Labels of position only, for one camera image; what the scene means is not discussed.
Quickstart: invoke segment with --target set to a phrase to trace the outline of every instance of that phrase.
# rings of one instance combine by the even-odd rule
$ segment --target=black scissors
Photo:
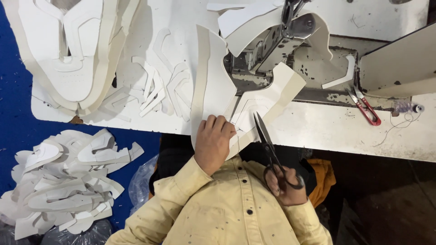
[[[257,133],[259,134],[260,137],[260,143],[262,144],[263,149],[265,150],[267,156],[269,157],[269,164],[266,167],[265,171],[263,172],[263,179],[266,183],[266,173],[271,170],[275,176],[277,177],[277,180],[279,180],[276,170],[274,169],[274,164],[276,164],[277,166],[279,166],[279,169],[282,171],[283,176],[284,176],[284,182],[285,184],[290,185],[292,188],[299,190],[301,188],[304,187],[304,179],[303,177],[296,173],[296,178],[298,180],[298,184],[294,185],[289,183],[289,181],[286,179],[286,171],[285,169],[283,169],[283,166],[280,164],[279,160],[277,159],[276,156],[276,152],[274,150],[274,145],[271,142],[271,138],[269,137],[268,131],[266,130],[266,126],[265,123],[262,121],[261,116],[259,115],[259,113],[256,112],[256,114],[253,113],[254,116],[254,122],[256,123],[256,129],[257,129]]]

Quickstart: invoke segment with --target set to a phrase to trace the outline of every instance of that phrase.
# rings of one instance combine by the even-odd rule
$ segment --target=plastic bag
[[[67,229],[59,231],[59,226],[45,233],[41,245],[104,245],[112,235],[112,226],[107,219],[94,222],[85,232],[71,234]]]
[[[37,245],[41,241],[41,238],[41,235],[32,235],[20,240],[15,240],[15,227],[0,221],[1,245]]]
[[[148,182],[154,172],[154,166],[156,165],[158,157],[159,154],[144,163],[144,165],[140,166],[130,181],[129,197],[133,204],[133,208],[130,210],[130,215],[136,212],[136,210],[148,201],[148,194],[150,193]]]

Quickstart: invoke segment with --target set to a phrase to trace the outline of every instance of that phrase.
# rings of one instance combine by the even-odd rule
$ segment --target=white table
[[[321,15],[329,24],[332,34],[392,41],[425,25],[423,21],[426,20],[428,2],[413,0],[403,5],[392,5],[388,0],[354,0],[352,3],[345,0],[314,0],[305,8]],[[186,60],[191,80],[195,81],[195,24],[218,32],[218,16],[207,12],[206,4],[207,0],[195,3],[173,0],[172,4],[162,0],[142,1],[117,69],[117,88],[111,88],[108,95],[123,85],[134,84],[144,73],[138,64],[131,63],[132,56],[145,58],[160,72],[165,82],[170,79],[171,73],[152,50],[156,35],[162,28],[171,31],[163,43],[164,54],[173,66]],[[32,93],[32,112],[36,118],[61,122],[71,120],[72,117],[44,103],[49,103],[49,99],[44,98],[38,85],[34,84]],[[389,112],[377,111],[382,124],[374,127],[368,124],[357,108],[291,102],[269,127],[269,132],[273,142],[280,145],[436,162],[433,151],[436,138],[433,122],[436,118],[436,94],[415,96],[412,100],[423,104],[426,111],[407,128],[392,129],[379,146],[376,145],[383,141],[386,132],[392,128]],[[82,120],[86,124],[104,127],[186,135],[191,133],[190,122],[185,122],[175,114],[168,116],[160,111],[150,112],[141,118],[139,112],[139,104],[135,100],[118,111],[131,118],[131,122],[113,118],[100,111],[82,117]],[[404,120],[404,116],[399,116],[392,118],[392,123],[396,125]]]

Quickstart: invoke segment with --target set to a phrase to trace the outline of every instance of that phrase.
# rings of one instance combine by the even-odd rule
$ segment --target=pile of shoe pieces
[[[17,152],[11,174],[14,190],[0,199],[0,219],[15,226],[15,239],[44,234],[54,225],[79,234],[95,220],[112,215],[112,206],[124,191],[106,177],[142,155],[132,149],[118,151],[111,133],[100,130],[94,136],[65,130],[50,136],[33,151]]]

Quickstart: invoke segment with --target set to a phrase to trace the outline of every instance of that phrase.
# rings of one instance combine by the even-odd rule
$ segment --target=person
[[[235,134],[225,117],[210,115],[201,122],[195,152],[187,161],[176,161],[182,151],[161,151],[160,157],[166,157],[159,157],[158,167],[168,159],[175,160],[175,168],[184,164],[174,176],[154,181],[155,196],[106,244],[333,244],[305,187],[279,184],[284,178],[298,184],[295,169],[283,166],[285,176],[269,170],[264,178],[266,167],[258,162],[239,155],[225,161]],[[161,148],[176,141],[165,143],[162,137]]]

